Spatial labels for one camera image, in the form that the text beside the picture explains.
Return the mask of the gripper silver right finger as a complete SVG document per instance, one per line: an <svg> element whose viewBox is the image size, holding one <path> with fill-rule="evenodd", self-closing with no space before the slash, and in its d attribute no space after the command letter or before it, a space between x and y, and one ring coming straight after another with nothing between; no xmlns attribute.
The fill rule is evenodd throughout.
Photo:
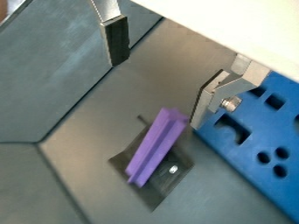
<svg viewBox="0 0 299 224"><path fill-rule="evenodd" d="M219 108L234 112L242 103L238 94L258 88L270 69L238 54L230 72L219 70L200 88L191 113L191 126L198 130Z"/></svg>

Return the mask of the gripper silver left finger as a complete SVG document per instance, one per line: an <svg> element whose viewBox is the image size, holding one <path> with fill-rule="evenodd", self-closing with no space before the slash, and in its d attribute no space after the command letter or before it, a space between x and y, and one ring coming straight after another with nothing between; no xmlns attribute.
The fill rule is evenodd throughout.
<svg viewBox="0 0 299 224"><path fill-rule="evenodd" d="M130 57L127 16L122 14L118 0L88 0L98 15L102 37L112 67Z"/></svg>

